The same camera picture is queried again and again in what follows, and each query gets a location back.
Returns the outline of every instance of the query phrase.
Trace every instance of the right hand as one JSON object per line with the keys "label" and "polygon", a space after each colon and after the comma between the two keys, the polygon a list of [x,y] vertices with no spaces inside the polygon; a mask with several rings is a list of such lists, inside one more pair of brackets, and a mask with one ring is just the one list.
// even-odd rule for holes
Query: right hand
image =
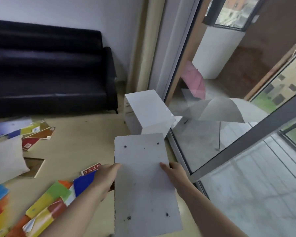
{"label": "right hand", "polygon": [[170,162],[169,165],[160,162],[160,167],[169,176],[170,181],[178,191],[178,194],[182,198],[182,193],[186,187],[194,187],[186,175],[182,165],[178,162]]}

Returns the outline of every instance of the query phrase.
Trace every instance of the white box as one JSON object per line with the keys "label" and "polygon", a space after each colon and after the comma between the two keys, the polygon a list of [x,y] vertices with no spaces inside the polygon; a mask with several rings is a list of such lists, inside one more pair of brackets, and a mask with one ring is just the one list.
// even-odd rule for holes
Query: white box
{"label": "white box", "polygon": [[115,162],[115,237],[151,237],[181,231],[173,184],[159,163],[169,163],[161,133],[118,136]]}
{"label": "white box", "polygon": [[124,119],[132,135],[162,133],[165,138],[177,120],[155,90],[125,95]]}

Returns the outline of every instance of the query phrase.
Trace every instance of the white umbrella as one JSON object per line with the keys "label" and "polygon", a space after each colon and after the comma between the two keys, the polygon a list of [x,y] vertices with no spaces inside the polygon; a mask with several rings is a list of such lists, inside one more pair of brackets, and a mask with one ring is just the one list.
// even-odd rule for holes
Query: white umbrella
{"label": "white umbrella", "polygon": [[182,116],[195,120],[248,123],[260,122],[268,114],[243,99],[215,97],[196,102],[185,109]]}

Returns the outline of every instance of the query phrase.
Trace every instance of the hand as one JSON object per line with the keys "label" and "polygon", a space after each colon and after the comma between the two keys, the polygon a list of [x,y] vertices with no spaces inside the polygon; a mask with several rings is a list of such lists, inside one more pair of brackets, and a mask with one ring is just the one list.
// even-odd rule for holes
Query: hand
{"label": "hand", "polygon": [[120,163],[115,163],[113,165],[106,164],[100,166],[96,171],[92,184],[97,188],[102,189],[104,197],[107,192],[110,191],[110,187],[116,178],[117,171],[121,166],[122,164]]}
{"label": "hand", "polygon": [[182,165],[178,162],[170,162],[169,166],[160,162],[160,167],[169,176],[170,181],[178,191],[178,194],[183,198],[182,193],[186,187],[194,187],[186,175]]}

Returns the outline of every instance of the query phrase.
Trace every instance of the window frame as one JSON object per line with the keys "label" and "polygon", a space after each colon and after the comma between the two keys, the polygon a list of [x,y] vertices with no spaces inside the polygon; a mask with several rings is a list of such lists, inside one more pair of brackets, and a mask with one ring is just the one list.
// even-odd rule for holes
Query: window frame
{"label": "window frame", "polygon": [[236,30],[236,31],[242,31],[245,32],[249,25],[251,24],[253,18],[257,15],[259,9],[261,8],[262,4],[264,3],[265,0],[259,0],[254,7],[253,11],[249,15],[246,23],[242,28],[238,27],[231,27],[231,26],[225,26],[225,25],[219,25],[216,24],[216,20],[226,2],[226,0],[212,0],[212,3],[209,7],[208,13],[203,19],[203,23],[208,25],[208,26],[213,26],[213,27],[218,27],[218,28],[225,28],[225,29],[231,29],[231,30]]}

